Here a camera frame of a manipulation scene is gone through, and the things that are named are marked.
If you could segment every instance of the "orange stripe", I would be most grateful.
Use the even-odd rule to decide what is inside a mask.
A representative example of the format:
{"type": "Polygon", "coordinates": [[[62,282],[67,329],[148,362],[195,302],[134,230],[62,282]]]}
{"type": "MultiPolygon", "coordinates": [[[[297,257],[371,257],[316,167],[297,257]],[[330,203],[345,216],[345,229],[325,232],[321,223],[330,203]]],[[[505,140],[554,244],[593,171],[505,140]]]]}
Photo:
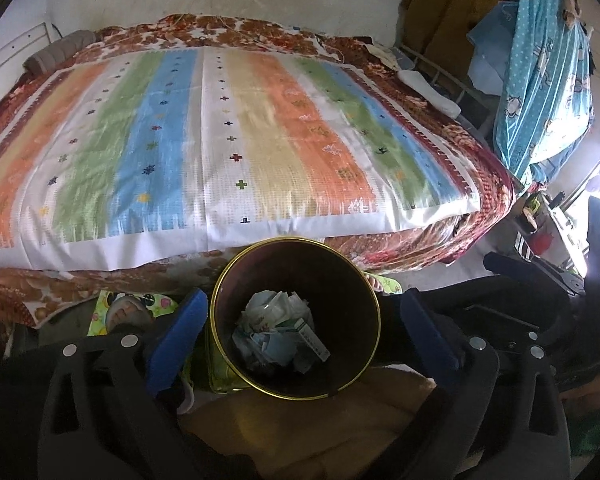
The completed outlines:
{"type": "Polygon", "coordinates": [[[16,194],[35,160],[63,124],[78,99],[103,72],[107,62],[75,68],[38,107],[0,158],[0,248],[13,247],[11,213],[16,194]]]}
{"type": "Polygon", "coordinates": [[[286,130],[304,165],[314,190],[318,215],[345,214],[353,201],[362,199],[376,210],[376,196],[348,148],[320,117],[303,88],[274,57],[247,54],[254,72],[264,82],[276,111],[276,121],[286,130]]]}

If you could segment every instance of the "blue stripe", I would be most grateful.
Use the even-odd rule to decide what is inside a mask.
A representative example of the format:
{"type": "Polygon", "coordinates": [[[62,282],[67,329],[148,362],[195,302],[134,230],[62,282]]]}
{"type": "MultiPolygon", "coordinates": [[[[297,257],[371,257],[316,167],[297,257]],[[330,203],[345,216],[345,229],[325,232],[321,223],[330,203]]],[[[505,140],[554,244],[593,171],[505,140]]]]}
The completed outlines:
{"type": "Polygon", "coordinates": [[[452,202],[463,196],[449,175],[440,168],[440,165],[428,150],[415,140],[409,132],[405,132],[402,125],[386,111],[384,106],[371,94],[361,88],[349,75],[339,66],[328,62],[320,62],[324,69],[329,72],[334,81],[355,95],[360,103],[365,105],[374,120],[383,128],[391,132],[392,136],[400,142],[404,151],[413,157],[422,173],[429,182],[432,193],[438,195],[438,203],[452,202]]]}
{"type": "Polygon", "coordinates": [[[197,54],[166,53],[144,94],[116,170],[109,236],[186,227],[182,145],[197,54]]]}

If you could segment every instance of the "white sock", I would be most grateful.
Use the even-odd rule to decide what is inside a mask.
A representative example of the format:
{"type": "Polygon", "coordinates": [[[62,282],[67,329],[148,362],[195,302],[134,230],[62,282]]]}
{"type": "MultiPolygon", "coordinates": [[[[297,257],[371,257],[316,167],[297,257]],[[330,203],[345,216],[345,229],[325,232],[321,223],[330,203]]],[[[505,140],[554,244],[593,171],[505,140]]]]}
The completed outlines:
{"type": "Polygon", "coordinates": [[[455,119],[460,115],[460,107],[451,99],[447,99],[436,92],[420,72],[416,72],[415,70],[400,70],[398,72],[398,79],[408,87],[413,88],[418,94],[429,101],[435,109],[440,110],[446,116],[455,119]]]}

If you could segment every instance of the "gold rim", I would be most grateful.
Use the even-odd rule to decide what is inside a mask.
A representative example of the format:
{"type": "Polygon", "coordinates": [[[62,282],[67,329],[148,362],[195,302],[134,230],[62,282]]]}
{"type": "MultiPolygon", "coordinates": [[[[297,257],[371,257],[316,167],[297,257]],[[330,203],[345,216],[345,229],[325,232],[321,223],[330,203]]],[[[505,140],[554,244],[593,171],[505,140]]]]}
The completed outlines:
{"type": "Polygon", "coordinates": [[[378,297],[376,296],[376,293],[374,292],[374,290],[371,288],[371,285],[369,285],[369,282],[366,280],[366,277],[364,275],[364,273],[357,268],[352,261],[350,261],[348,258],[346,258],[345,256],[343,256],[342,254],[340,254],[338,251],[330,248],[328,245],[323,244],[321,242],[316,242],[315,240],[311,240],[309,238],[302,238],[302,237],[298,237],[298,236],[279,236],[276,238],[268,238],[267,240],[263,240],[261,242],[258,242],[256,244],[253,244],[252,246],[247,247],[246,249],[242,250],[240,253],[236,254],[231,261],[229,262],[229,264],[224,268],[224,270],[222,271],[222,273],[220,274],[220,277],[218,278],[218,281],[216,282],[216,286],[214,287],[214,292],[211,295],[211,307],[210,307],[210,311],[209,311],[209,319],[210,319],[210,325],[211,325],[211,332],[214,335],[214,340],[216,342],[216,345],[218,346],[218,349],[220,350],[220,353],[222,354],[222,357],[224,358],[224,360],[227,362],[227,364],[231,367],[231,370],[233,370],[238,377],[240,377],[243,381],[245,381],[247,384],[250,384],[251,386],[253,386],[254,388],[256,388],[257,390],[260,390],[261,392],[273,396],[273,397],[277,397],[279,399],[285,399],[285,400],[317,400],[317,399],[325,399],[326,397],[329,397],[329,394],[323,394],[320,396],[313,396],[313,397],[289,397],[289,396],[284,396],[284,395],[280,395],[277,394],[275,392],[272,392],[270,390],[267,390],[266,388],[264,388],[263,386],[260,386],[259,384],[256,384],[255,382],[253,382],[253,380],[251,380],[250,378],[248,378],[245,374],[243,374],[240,370],[238,370],[237,367],[234,366],[234,364],[231,362],[231,359],[229,359],[228,355],[226,354],[226,352],[224,351],[224,348],[222,347],[222,343],[220,341],[220,338],[218,337],[218,331],[216,330],[216,297],[218,296],[218,292],[220,290],[220,286],[222,284],[222,280],[224,280],[224,277],[226,276],[226,274],[229,272],[229,270],[231,270],[231,268],[234,266],[234,263],[237,262],[238,260],[240,260],[246,253],[253,251],[263,245],[267,245],[273,242],[277,242],[279,240],[294,240],[296,242],[303,242],[303,243],[307,243],[307,244],[312,244],[318,247],[322,247],[327,249],[329,252],[336,254],[336,256],[338,256],[339,258],[343,259],[349,266],[351,266],[353,269],[356,270],[356,272],[360,275],[360,277],[364,280],[364,282],[366,283],[366,288],[369,291],[369,294],[371,295],[371,297],[374,300],[374,304],[376,306],[376,313],[378,314],[378,337],[376,338],[376,343],[374,344],[374,349],[371,352],[371,355],[369,357],[369,361],[366,362],[366,364],[362,367],[362,370],[360,370],[360,372],[352,379],[350,380],[347,384],[344,384],[343,386],[339,387],[337,389],[337,392],[341,392],[342,390],[344,390],[345,388],[347,388],[348,386],[351,386],[355,381],[358,380],[358,378],[360,377],[360,375],[362,375],[364,373],[364,371],[369,367],[369,365],[371,364],[371,361],[374,358],[374,355],[376,354],[376,350],[378,349],[378,343],[380,342],[380,328],[381,328],[381,320],[380,320],[380,304],[378,303],[378,297]]]}

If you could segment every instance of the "bed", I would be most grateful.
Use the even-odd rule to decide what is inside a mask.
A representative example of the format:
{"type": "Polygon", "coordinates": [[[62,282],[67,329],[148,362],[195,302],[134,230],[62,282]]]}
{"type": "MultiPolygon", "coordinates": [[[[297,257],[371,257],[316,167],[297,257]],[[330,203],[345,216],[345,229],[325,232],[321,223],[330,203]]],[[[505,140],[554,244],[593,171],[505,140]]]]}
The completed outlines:
{"type": "Polygon", "coordinates": [[[275,235],[450,263],[510,209],[493,153],[361,40],[190,14],[100,34],[0,102],[2,319],[210,287],[275,235]]]}

